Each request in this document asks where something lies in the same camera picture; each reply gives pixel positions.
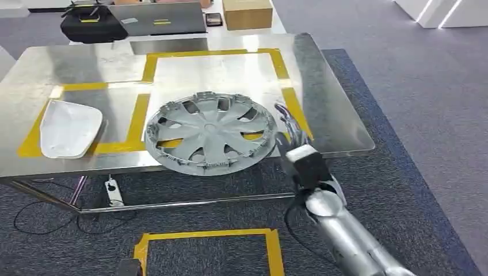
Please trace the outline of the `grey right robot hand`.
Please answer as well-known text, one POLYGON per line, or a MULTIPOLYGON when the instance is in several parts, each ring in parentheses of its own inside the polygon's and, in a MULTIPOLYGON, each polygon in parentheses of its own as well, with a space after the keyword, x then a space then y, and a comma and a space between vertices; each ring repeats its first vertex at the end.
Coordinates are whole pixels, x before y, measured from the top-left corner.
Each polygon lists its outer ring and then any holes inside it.
POLYGON ((305 144, 311 144, 308 134, 301 129, 291 112, 282 104, 276 103, 274 106, 281 114, 280 120, 285 124, 289 134, 289 146, 297 148, 305 144))

